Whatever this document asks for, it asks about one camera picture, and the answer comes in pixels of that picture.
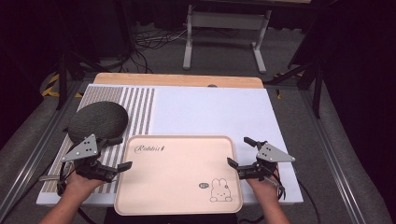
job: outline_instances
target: wooden tray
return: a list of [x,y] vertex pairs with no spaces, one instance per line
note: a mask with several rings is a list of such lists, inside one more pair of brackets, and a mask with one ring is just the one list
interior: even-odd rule
[[128,140],[116,211],[123,216],[235,213],[242,206],[226,136],[137,135]]

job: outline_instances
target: gray round pad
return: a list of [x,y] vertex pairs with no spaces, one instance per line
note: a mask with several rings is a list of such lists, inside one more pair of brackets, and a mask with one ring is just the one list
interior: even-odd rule
[[128,124],[128,113],[119,104],[97,102],[80,109],[70,120],[69,137],[78,144],[95,134],[97,138],[111,139],[120,137]]

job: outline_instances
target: black round cushion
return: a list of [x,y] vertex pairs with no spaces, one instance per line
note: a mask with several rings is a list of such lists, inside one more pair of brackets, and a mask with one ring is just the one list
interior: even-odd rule
[[80,109],[70,120],[68,133],[73,143],[78,144],[91,134],[97,138],[120,137],[128,125],[128,113],[119,104],[103,101]]

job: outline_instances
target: gray carpet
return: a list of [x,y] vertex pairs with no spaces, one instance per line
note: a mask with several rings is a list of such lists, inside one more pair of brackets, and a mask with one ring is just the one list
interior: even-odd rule
[[[147,58],[148,67],[157,74],[192,74],[212,76],[259,77],[262,80],[272,79],[278,72],[286,72],[293,53],[299,46],[304,35],[299,31],[269,29],[262,44],[262,57],[267,73],[261,75],[257,71],[254,56],[249,45],[256,37],[251,31],[223,31],[222,34],[213,30],[195,31],[193,37],[191,69],[182,69],[185,41],[175,40],[160,49],[141,51]],[[143,58],[134,59],[144,63]],[[136,73],[135,64],[131,61],[123,66],[124,71]],[[87,77],[80,91],[83,92],[92,78]],[[295,82],[293,78],[286,84]],[[276,91],[269,89],[280,130],[283,134],[288,151],[297,158],[294,163],[297,177],[303,182],[315,200],[322,223],[354,223],[347,211],[346,204],[332,169],[325,156],[325,151],[315,129],[310,108],[304,105],[302,95],[297,90],[280,86],[283,98],[276,97]],[[329,136],[334,153],[340,163],[347,181],[352,188],[355,199],[361,209],[366,223],[391,223],[389,213],[374,184],[364,172],[352,146],[347,140],[344,129],[337,117],[332,101],[324,88],[320,105],[320,122]],[[45,169],[51,158],[56,154],[65,133],[63,129],[77,110],[80,98],[74,98],[67,108],[65,116],[50,140],[50,145],[33,174],[33,180]],[[13,135],[0,151],[0,198],[5,198],[17,177],[21,166],[28,160],[30,152],[47,128],[50,117],[56,113],[57,98],[45,97],[44,102]],[[31,191],[13,209],[5,223],[37,223],[50,209],[35,204],[42,183],[34,185]],[[303,192],[304,202],[285,205],[284,210],[291,223],[317,223],[314,207]],[[84,211],[95,222],[102,223],[105,208],[87,207]],[[255,219],[261,215],[258,205],[246,205],[238,213],[241,218]],[[76,216],[75,223],[84,223]]]

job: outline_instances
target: rabbit illustration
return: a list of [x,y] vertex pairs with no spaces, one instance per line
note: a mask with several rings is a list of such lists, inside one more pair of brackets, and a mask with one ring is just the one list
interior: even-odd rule
[[210,202],[230,202],[232,200],[227,181],[223,178],[212,180],[212,197],[210,198]]

